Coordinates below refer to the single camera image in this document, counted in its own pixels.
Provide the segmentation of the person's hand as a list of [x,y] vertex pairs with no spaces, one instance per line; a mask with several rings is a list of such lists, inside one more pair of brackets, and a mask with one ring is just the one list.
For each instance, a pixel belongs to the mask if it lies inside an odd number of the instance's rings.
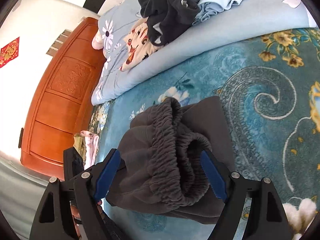
[[[100,214],[102,213],[101,205],[102,205],[102,201],[99,200],[99,202],[97,202],[97,208],[98,208]],[[73,217],[73,222],[74,222],[74,226],[75,226],[75,230],[76,230],[77,236],[78,236],[79,239],[82,239],[80,228],[79,228],[79,224],[76,222],[76,220],[80,220],[80,213],[79,213],[79,211],[78,211],[76,206],[70,205],[70,208],[71,208],[71,214],[72,214],[72,217]]]

